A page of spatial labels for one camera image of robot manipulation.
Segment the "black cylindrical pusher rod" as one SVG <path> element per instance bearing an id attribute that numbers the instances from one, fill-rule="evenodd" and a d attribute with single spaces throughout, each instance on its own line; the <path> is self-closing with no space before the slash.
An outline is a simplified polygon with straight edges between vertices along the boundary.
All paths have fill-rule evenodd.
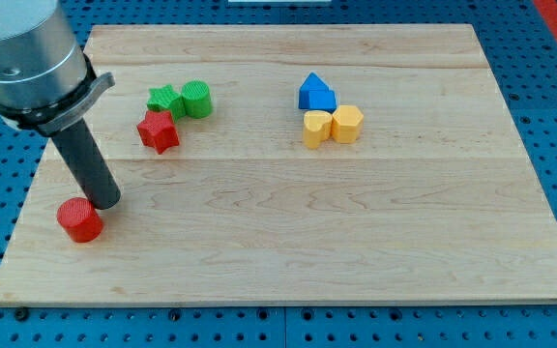
<path id="1" fill-rule="evenodd" d="M 119 202 L 119 187 L 83 119 L 58 132 L 51 140 L 96 209 L 106 210 Z"/>

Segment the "grey clamp mount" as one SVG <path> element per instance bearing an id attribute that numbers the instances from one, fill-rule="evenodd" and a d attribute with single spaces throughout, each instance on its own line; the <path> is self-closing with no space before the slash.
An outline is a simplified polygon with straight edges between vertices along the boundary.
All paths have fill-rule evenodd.
<path id="1" fill-rule="evenodd" d="M 11 121 L 13 128 L 36 131 L 45 137 L 71 127 L 82 119 L 101 94 L 115 85 L 111 72 L 97 76 L 87 55 L 84 60 L 85 77 L 68 94 L 40 107 L 10 107 L 0 102 L 0 115 Z"/>

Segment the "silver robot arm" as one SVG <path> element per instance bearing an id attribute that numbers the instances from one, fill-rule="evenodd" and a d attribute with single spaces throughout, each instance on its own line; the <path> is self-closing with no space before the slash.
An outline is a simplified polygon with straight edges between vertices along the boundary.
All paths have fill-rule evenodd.
<path id="1" fill-rule="evenodd" d="M 84 115 L 114 84 L 96 74 L 58 0 L 0 0 L 0 115 L 49 138 L 100 210 L 121 193 Z"/>

